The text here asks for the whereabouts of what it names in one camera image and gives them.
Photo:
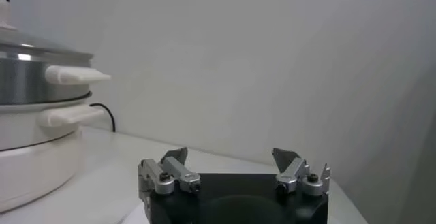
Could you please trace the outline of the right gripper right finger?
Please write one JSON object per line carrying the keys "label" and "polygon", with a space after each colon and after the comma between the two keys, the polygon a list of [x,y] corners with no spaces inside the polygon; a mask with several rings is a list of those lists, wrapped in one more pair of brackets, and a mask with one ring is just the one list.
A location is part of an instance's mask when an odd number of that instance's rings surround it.
{"label": "right gripper right finger", "polygon": [[279,195],[289,195],[297,190],[311,197],[330,193],[330,167],[327,163],[318,175],[312,173],[307,161],[294,151],[273,148],[272,156],[279,170],[275,176]]}

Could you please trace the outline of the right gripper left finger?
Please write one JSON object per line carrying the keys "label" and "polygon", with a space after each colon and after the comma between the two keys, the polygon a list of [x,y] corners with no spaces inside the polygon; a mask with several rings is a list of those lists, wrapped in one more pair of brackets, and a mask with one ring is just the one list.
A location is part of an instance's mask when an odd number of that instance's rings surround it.
{"label": "right gripper left finger", "polygon": [[198,173],[185,167],[188,149],[169,150],[159,162],[143,159],[138,165],[139,192],[154,192],[170,195],[175,192],[176,183],[181,191],[197,194],[201,191]]}

